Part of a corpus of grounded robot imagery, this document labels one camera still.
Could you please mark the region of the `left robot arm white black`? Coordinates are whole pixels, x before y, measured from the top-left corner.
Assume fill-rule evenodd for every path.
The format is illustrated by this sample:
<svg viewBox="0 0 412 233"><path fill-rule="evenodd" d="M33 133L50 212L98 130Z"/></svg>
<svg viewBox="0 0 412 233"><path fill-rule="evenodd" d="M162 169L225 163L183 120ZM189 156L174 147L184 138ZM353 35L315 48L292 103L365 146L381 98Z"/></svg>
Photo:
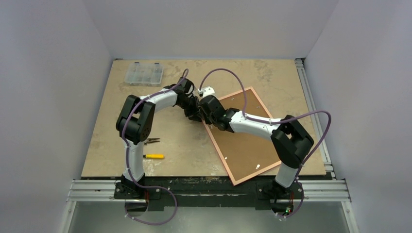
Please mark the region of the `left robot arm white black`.
<svg viewBox="0 0 412 233"><path fill-rule="evenodd" d="M141 181L144 178L143 147L151 132L155 113L178 106L189 120L201 122L199 100L193 94L194 90L193 82L181 77L178 83L165 86L151 95L129 95L126 98L116 129L124 141L126 153L126 168L120 183L132 198L138 199L145 192L144 182Z"/></svg>

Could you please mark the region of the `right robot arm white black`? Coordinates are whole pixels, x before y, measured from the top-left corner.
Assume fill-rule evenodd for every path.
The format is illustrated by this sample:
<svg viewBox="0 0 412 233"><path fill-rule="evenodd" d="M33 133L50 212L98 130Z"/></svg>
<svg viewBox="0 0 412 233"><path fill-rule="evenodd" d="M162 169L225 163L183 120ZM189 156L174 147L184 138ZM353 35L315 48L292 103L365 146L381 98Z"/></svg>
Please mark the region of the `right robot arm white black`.
<svg viewBox="0 0 412 233"><path fill-rule="evenodd" d="M240 109L225 109L213 95L202 98L199 109L205 123L220 131L247 133L270 140L281 161L273 192L280 198L291 193L292 183L303 160L314 145L313 138L295 117L287 115L276 122L274 119L248 115Z"/></svg>

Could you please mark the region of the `pink photo frame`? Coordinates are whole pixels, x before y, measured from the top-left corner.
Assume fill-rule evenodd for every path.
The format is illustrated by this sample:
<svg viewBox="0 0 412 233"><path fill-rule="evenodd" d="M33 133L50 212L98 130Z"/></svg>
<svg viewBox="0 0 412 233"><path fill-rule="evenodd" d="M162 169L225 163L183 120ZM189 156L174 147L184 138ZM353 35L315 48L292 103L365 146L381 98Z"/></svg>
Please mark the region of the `pink photo frame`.
<svg viewBox="0 0 412 233"><path fill-rule="evenodd" d="M253 87L245 89L247 97L246 112L258 117L272 118ZM224 108L242 109L244 97L242 90L219 98ZM233 185L238 185L259 174L280 166L281 161L270 139L248 133L220 131L213 125L206 125L206 131L215 147L220 160Z"/></svg>

